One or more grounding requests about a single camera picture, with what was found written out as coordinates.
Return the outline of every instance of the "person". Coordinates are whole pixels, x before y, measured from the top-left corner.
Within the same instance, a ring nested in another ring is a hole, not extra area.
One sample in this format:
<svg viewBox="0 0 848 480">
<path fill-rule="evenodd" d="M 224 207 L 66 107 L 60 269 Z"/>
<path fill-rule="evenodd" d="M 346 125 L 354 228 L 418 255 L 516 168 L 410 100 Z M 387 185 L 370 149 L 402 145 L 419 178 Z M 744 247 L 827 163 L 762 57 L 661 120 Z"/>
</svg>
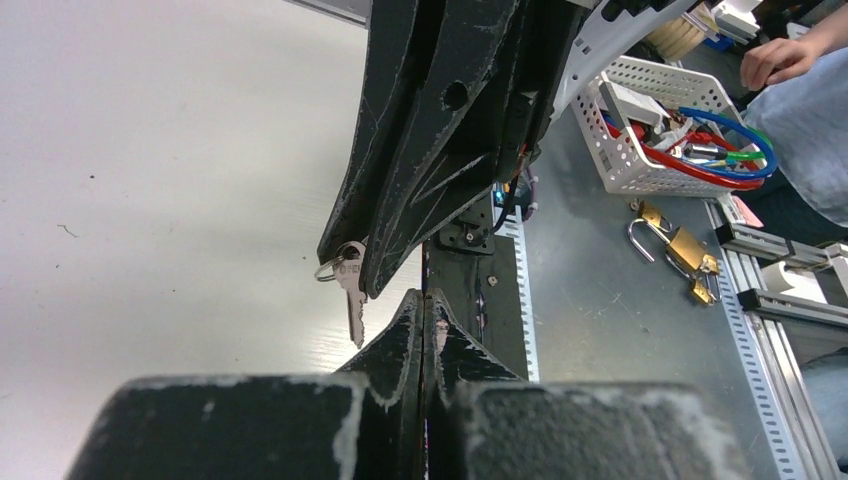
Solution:
<svg viewBox="0 0 848 480">
<path fill-rule="evenodd" d="M 744 114 L 774 145 L 779 169 L 739 197 L 764 230 L 808 245 L 848 238 L 848 5 L 797 40 L 742 60 L 742 84 L 767 87 Z"/>
</svg>

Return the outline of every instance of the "basket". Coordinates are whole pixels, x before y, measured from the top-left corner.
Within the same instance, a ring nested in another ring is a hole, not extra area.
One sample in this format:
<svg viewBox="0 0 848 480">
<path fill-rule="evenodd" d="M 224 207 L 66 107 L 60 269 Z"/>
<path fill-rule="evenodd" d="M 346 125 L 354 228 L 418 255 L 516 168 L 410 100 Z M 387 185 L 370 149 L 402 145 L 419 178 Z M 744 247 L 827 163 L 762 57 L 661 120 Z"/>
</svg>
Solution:
<svg viewBox="0 0 848 480">
<path fill-rule="evenodd" d="M 730 190 L 666 168 L 645 158 L 631 128 L 621 129 L 618 138 L 610 135 L 598 108 L 602 82 L 619 85 L 650 95 L 666 108 L 692 107 L 721 113 L 742 123 L 739 112 L 714 77 L 681 68 L 661 65 L 631 57 L 619 57 L 595 77 L 571 103 L 580 131 L 589 147 L 592 160 L 609 193 L 639 195 L 676 195 L 686 197 L 718 197 Z M 613 118 L 615 102 L 606 102 Z"/>
</svg>

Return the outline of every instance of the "finger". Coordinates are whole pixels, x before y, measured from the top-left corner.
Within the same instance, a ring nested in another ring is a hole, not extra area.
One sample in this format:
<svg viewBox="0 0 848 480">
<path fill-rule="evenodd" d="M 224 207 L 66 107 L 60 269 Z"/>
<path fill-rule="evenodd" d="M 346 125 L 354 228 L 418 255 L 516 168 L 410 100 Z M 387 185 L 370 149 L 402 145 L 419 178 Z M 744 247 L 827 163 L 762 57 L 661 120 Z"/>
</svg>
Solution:
<svg viewBox="0 0 848 480">
<path fill-rule="evenodd" d="M 790 58 L 796 56 L 796 50 L 792 48 L 791 45 L 781 46 L 771 53 L 760 62 L 757 66 L 757 70 L 751 78 L 750 88 L 753 90 L 759 90 L 763 88 L 766 84 L 766 80 L 768 80 L 769 75 L 774 72 L 774 69 L 777 68 L 783 62 L 790 60 Z"/>
<path fill-rule="evenodd" d="M 777 50 L 783 45 L 781 40 L 773 40 L 761 47 L 757 47 L 752 49 L 750 52 L 745 54 L 745 58 L 742 59 L 742 65 L 739 68 L 739 77 L 742 80 L 742 85 L 746 88 L 751 89 L 751 82 L 754 79 L 754 74 L 759 69 L 760 63 L 762 63 L 763 59 L 768 57 L 768 55 Z"/>
<path fill-rule="evenodd" d="M 810 71 L 812 67 L 812 62 L 808 62 L 806 60 L 802 60 L 795 65 L 792 65 L 788 68 L 784 68 L 783 70 L 775 73 L 770 76 L 766 80 L 766 85 L 775 85 L 781 82 L 785 82 L 795 77 L 800 77 L 801 75 Z"/>
</svg>

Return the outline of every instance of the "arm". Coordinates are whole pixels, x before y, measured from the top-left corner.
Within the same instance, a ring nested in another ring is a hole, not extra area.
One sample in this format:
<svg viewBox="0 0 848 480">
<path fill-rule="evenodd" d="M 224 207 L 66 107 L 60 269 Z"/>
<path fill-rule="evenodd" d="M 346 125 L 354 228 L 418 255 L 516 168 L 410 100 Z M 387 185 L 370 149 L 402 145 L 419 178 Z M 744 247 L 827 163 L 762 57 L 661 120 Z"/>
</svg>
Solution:
<svg viewBox="0 0 848 480">
<path fill-rule="evenodd" d="M 807 73 L 819 57 L 848 46 L 848 5 L 822 20 L 798 40 L 778 38 L 745 55 L 742 85 L 759 90 Z"/>
</svg>

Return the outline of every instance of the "screw hole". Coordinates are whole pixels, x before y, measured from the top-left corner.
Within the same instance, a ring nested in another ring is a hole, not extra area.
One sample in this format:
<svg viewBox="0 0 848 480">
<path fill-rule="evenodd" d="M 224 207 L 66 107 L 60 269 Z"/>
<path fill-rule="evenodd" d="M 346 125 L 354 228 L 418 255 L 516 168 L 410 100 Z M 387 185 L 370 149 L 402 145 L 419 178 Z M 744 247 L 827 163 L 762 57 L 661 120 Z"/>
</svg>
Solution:
<svg viewBox="0 0 848 480">
<path fill-rule="evenodd" d="M 455 112 L 468 103 L 468 89 L 462 82 L 453 82 L 445 89 L 442 101 L 449 110 Z"/>
</svg>

